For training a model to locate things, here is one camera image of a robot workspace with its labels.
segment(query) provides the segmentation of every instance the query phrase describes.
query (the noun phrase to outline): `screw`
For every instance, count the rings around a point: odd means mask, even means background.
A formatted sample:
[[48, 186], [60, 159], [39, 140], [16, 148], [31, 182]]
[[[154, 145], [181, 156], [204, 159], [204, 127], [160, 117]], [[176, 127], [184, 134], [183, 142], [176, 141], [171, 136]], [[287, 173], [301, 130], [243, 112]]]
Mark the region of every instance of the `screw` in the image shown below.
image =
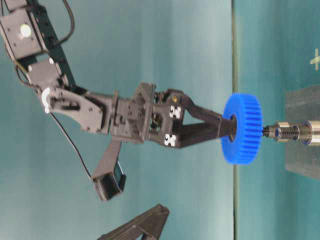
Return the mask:
[[173, 101], [174, 103], [178, 102], [177, 96], [173, 96], [173, 97], [172, 97], [172, 101]]

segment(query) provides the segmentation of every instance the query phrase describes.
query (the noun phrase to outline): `metal cylinder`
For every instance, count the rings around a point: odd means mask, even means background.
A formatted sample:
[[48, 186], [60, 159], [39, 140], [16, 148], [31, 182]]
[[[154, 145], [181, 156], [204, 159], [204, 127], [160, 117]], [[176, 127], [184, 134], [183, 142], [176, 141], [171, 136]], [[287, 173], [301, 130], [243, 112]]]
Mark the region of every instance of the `metal cylinder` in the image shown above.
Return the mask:
[[320, 121], [307, 121], [307, 126], [310, 128], [310, 138], [304, 143], [307, 146], [320, 146]]

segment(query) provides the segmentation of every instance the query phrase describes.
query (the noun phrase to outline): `gear teeth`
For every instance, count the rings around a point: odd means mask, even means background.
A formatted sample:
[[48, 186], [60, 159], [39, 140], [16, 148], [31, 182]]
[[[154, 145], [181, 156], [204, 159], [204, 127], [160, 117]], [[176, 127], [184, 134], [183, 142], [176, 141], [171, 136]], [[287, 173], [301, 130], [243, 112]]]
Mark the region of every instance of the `gear teeth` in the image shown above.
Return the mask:
[[249, 94], [233, 94], [223, 117], [229, 119], [232, 115], [237, 118], [237, 134], [234, 142], [226, 137], [222, 139], [224, 156], [233, 164], [251, 163], [258, 154], [262, 140], [263, 116], [259, 101]]

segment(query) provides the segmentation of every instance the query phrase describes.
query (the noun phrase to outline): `robotic arm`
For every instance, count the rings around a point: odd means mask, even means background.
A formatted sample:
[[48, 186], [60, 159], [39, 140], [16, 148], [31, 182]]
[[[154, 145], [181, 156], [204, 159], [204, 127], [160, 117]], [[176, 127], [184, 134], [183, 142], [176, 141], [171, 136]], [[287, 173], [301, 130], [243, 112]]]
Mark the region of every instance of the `robotic arm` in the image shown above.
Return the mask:
[[[112, 135], [94, 174], [87, 171], [101, 200], [107, 201], [124, 190], [126, 176], [118, 162], [122, 142], [153, 141], [179, 149], [225, 136], [231, 141], [235, 138], [235, 118], [223, 118], [197, 106], [179, 90], [156, 92], [155, 85], [141, 83], [131, 98], [122, 98], [118, 92], [106, 95], [78, 87], [61, 47], [75, 25], [67, 1], [63, 3], [71, 19], [71, 31], [60, 40], [46, 8], [37, 0], [4, 3], [9, 14], [0, 18], [0, 31], [6, 54], [20, 81], [35, 90], [45, 113], [56, 121], [54, 113], [69, 116], [88, 133]], [[47, 58], [39, 61], [39, 55]], [[20, 73], [27, 81], [20, 78]], [[184, 125], [185, 111], [202, 123]]]

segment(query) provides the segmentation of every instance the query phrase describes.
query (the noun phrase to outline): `black plastic part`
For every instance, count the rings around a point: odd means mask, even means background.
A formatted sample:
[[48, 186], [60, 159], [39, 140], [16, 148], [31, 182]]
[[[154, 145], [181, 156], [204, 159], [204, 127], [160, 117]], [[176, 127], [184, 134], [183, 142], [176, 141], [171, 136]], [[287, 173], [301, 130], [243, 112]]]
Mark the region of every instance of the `black plastic part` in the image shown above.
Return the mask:
[[158, 240], [169, 214], [166, 207], [158, 204], [98, 240], [136, 240], [141, 236], [141, 240]]
[[101, 201], [108, 201], [114, 196], [123, 192], [126, 183], [126, 175], [121, 175], [120, 182], [117, 183], [115, 176], [108, 173], [94, 180], [95, 190]]

